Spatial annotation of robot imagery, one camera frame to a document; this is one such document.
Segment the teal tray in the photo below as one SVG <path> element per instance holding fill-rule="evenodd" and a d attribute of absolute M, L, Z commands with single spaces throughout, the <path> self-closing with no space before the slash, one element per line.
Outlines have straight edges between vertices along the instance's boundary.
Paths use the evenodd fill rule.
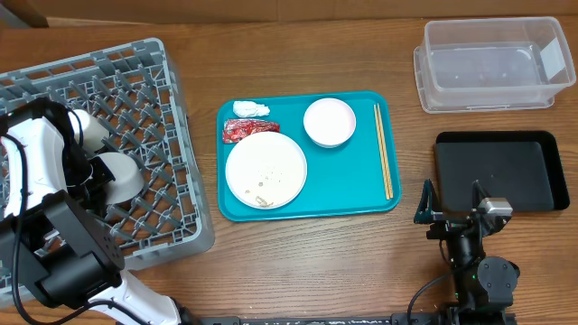
<path fill-rule="evenodd" d="M 337 98 L 348 103 L 357 119 L 353 136 L 337 148 L 321 148 L 305 133 L 303 115 L 317 99 Z M 396 147 L 386 100 L 373 91 L 354 91 L 290 97 L 248 98 L 271 109 L 259 117 L 281 125 L 281 133 L 294 139 L 307 159 L 307 180 L 299 195 L 277 209 L 254 209 L 237 200 L 225 179 L 225 164 L 234 144 L 223 144 L 225 121 L 237 118 L 233 101 L 217 115 L 217 180 L 219 208 L 232 221 L 258 221 L 289 218 L 329 217 L 388 211 L 401 199 Z M 379 157 L 378 133 L 373 106 L 379 103 L 386 137 L 387 158 L 394 197 L 386 200 Z"/>

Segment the white label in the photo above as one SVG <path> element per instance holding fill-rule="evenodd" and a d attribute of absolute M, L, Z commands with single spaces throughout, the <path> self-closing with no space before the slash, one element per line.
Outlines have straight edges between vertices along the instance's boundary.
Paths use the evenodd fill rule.
<path fill-rule="evenodd" d="M 558 72 L 566 68 L 564 56 L 560 49 L 558 38 L 554 38 L 543 50 L 540 51 L 542 63 L 544 64 L 545 75 L 548 80 L 552 79 Z"/>

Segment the black tray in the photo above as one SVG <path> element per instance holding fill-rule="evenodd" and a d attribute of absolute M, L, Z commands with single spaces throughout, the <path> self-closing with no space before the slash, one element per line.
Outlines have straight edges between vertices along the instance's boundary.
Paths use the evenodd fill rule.
<path fill-rule="evenodd" d="M 558 146 L 547 131 L 444 132 L 435 141 L 443 209 L 471 210 L 471 184 L 515 211 L 562 210 L 570 197 Z"/>

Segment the clear plastic bin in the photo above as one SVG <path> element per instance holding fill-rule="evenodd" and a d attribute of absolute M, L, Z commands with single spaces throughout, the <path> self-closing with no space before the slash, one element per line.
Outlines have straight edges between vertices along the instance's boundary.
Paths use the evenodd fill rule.
<path fill-rule="evenodd" d="M 427 113 L 546 108 L 576 81 L 553 17 L 430 22 L 414 67 Z"/>

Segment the wooden table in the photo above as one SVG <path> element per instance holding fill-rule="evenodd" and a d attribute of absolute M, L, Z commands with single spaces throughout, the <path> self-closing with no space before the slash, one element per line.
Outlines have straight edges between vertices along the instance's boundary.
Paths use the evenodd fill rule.
<path fill-rule="evenodd" d="M 560 17 L 578 53 L 578 16 Z M 150 25 L 86 29 L 4 30 L 0 71 L 15 70 L 158 37 L 182 76 L 192 141 L 217 235 L 207 253 L 138 272 L 159 293 L 199 316 L 241 318 L 378 316 L 404 311 L 413 294 L 445 273 L 426 226 L 413 224 L 424 179 L 434 177 L 433 144 L 442 131 L 535 130 L 558 141 L 573 204 L 563 212 L 522 214 L 486 239 L 489 255 L 519 265 L 515 291 L 520 324 L 575 324 L 578 318 L 578 88 L 548 109 L 428 115 L 415 90 L 412 51 L 426 20 L 324 23 Z M 283 222 L 232 223 L 217 205 L 215 130 L 231 98 L 371 89 L 389 102 L 403 198 L 387 214 Z M 452 298 L 446 283 L 427 291 L 415 311 Z M 41 320 L 69 311 L 27 303 Z M 89 312 L 80 324 L 113 324 Z M 14 309 L 3 324 L 22 324 Z"/>

